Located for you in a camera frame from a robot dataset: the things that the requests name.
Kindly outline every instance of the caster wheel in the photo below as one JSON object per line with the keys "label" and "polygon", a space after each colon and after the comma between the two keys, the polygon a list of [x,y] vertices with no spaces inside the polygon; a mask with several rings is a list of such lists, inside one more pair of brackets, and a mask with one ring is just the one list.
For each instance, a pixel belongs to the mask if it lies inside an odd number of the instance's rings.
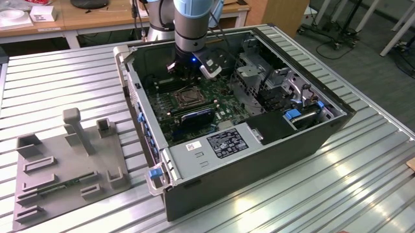
{"label": "caster wheel", "polygon": [[335,50],[339,50],[342,48],[342,44],[335,43]]}
{"label": "caster wheel", "polygon": [[300,28],[298,29],[298,34],[299,34],[299,35],[303,35],[303,34],[304,34],[304,31],[306,31],[306,29],[304,29],[303,27],[300,27]]}

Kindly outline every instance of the circuit board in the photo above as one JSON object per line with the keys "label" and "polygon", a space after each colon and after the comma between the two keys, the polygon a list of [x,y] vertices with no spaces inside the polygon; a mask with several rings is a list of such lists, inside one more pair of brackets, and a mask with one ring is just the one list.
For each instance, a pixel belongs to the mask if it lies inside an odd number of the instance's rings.
{"label": "circuit board", "polygon": [[[220,126],[223,122],[235,125],[250,117],[228,88],[226,79],[218,79],[215,82],[202,79],[194,86],[148,95],[148,100],[170,146],[222,130],[218,125]],[[178,136],[175,129],[182,117],[206,109],[215,110],[212,123],[199,130],[182,132]]]}

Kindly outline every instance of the white sticker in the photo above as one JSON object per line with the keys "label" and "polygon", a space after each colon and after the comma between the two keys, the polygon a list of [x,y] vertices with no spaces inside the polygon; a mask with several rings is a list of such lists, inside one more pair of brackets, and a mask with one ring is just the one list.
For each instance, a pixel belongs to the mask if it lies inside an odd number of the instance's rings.
{"label": "white sticker", "polygon": [[192,142],[192,143],[186,145],[186,148],[187,148],[188,151],[191,151],[191,150],[194,150],[194,149],[196,149],[199,147],[202,147],[200,141]]}
{"label": "white sticker", "polygon": [[37,29],[39,32],[49,32],[49,31],[57,31],[57,30],[61,30],[61,28],[41,28],[41,29]]}

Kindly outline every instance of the wooden table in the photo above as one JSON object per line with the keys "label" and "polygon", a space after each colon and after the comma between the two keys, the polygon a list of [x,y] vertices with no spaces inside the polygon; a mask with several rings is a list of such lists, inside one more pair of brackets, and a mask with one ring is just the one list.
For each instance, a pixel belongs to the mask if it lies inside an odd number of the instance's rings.
{"label": "wooden table", "polygon": [[60,0],[53,1],[52,5],[57,11],[57,18],[55,22],[33,22],[32,27],[11,29],[0,31],[0,44],[39,40],[55,37],[64,37],[65,24],[63,17],[63,10]]}
{"label": "wooden table", "polygon": [[[71,49],[76,49],[80,48],[77,35],[135,28],[135,22],[131,18],[129,0],[111,0],[108,8],[104,7],[101,9],[92,10],[87,14],[87,10],[72,6],[69,0],[55,0],[53,6],[59,12],[59,18],[56,22],[33,23],[33,27],[1,31],[0,44],[44,38],[64,37]],[[243,27],[250,9],[251,7],[248,5],[242,6],[238,3],[227,4],[223,9],[222,18],[235,17],[235,27]],[[150,18],[143,17],[142,19],[143,26],[150,27]],[[41,29],[48,28],[53,31],[40,32],[37,31],[37,27],[41,27]]]}

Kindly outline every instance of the metal slotted table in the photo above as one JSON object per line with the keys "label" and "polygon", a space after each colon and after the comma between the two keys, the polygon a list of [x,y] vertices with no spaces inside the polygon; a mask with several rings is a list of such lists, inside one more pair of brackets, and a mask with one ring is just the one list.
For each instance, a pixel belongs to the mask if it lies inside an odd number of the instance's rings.
{"label": "metal slotted table", "polygon": [[16,136],[64,133],[61,109],[81,110],[83,126],[108,117],[132,189],[24,232],[414,232],[414,133],[275,27],[258,26],[358,111],[318,152],[174,222],[151,196],[147,167],[116,75],[116,45],[11,58],[3,66],[0,109],[0,233],[12,231]]}

